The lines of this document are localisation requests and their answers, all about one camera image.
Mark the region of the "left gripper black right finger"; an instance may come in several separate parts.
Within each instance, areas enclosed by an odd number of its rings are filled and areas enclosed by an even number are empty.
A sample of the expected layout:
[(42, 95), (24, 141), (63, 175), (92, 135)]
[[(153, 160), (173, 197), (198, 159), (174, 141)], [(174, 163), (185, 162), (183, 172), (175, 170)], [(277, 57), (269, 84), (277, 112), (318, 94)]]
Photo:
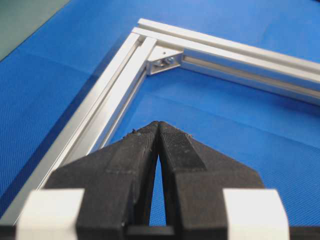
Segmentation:
[(286, 211), (252, 168), (159, 123), (166, 220), (184, 240), (287, 240)]

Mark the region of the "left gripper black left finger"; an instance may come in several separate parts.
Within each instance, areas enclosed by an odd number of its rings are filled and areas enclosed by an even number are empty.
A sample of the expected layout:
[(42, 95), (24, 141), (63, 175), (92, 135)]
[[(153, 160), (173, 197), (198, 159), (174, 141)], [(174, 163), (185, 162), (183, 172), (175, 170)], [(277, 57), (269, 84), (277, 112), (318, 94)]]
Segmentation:
[(158, 122), (53, 171), (32, 191), (16, 225), (18, 240), (123, 240), (126, 225), (147, 222)]

